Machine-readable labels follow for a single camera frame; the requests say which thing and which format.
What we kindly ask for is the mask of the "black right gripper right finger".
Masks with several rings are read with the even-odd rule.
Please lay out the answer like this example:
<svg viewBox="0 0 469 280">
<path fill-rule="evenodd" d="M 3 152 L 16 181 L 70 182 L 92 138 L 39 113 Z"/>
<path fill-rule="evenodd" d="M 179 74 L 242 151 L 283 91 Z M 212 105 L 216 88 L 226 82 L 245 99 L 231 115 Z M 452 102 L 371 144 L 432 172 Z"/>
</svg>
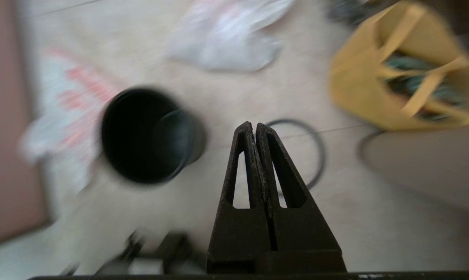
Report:
<svg viewBox="0 0 469 280">
<path fill-rule="evenodd" d="M 345 273 L 341 248 L 277 133 L 259 123 L 270 251 L 258 273 Z"/>
</svg>

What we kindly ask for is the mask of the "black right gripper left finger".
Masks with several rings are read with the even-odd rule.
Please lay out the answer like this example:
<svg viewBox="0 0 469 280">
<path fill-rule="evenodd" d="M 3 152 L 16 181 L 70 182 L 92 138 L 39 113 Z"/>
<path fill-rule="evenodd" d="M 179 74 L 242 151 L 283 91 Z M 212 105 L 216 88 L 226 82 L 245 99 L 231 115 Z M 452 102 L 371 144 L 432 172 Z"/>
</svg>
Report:
<svg viewBox="0 0 469 280">
<path fill-rule="evenodd" d="M 272 168 L 264 158 L 260 137 L 265 125 L 256 131 L 244 122 L 233 133 L 226 175 L 220 194 L 206 257 L 208 274 L 254 273 L 257 260 L 274 249 L 273 203 L 277 194 L 271 186 Z M 240 154 L 245 155 L 249 207 L 233 205 Z"/>
</svg>

